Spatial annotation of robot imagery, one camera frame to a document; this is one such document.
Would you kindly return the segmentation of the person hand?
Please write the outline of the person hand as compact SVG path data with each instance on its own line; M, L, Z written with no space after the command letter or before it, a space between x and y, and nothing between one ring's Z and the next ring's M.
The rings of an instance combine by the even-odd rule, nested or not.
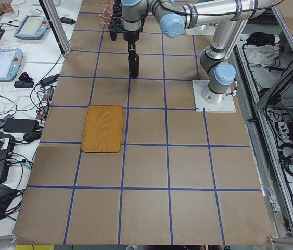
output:
M7 2L7 1L0 2L0 16L2 14L13 13L13 12L14 12L14 9L10 2Z

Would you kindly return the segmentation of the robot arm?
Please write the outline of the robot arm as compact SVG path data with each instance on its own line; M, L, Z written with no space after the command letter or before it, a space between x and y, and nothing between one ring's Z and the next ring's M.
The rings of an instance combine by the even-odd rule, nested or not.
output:
M219 104L236 77L235 68L225 61L247 21L262 14L270 1L207 1L196 5L197 24L217 22L211 43L200 54L200 64L209 76L203 99Z
M161 31L169 38L185 29L217 22L219 24L207 55L223 59L238 21L254 18L271 5L270 1L206 1L174 6L173 1L122 1L121 25L128 52L135 53L135 42L142 30L142 19L152 13Z

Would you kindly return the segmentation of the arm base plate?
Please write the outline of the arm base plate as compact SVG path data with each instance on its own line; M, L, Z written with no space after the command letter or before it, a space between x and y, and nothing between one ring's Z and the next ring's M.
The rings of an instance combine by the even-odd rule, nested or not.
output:
M214 36L216 31L216 24L206 24L196 26L190 29L185 29L186 35L200 35L200 36Z
M196 112L235 113L234 98L231 88L225 93L215 94L209 89L209 80L193 80L193 92Z

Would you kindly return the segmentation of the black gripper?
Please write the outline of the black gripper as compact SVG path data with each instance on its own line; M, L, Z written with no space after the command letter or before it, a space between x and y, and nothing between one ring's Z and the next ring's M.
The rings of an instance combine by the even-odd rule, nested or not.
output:
M123 33L123 38L128 43L128 52L136 50L135 43L139 40L139 34L139 31Z

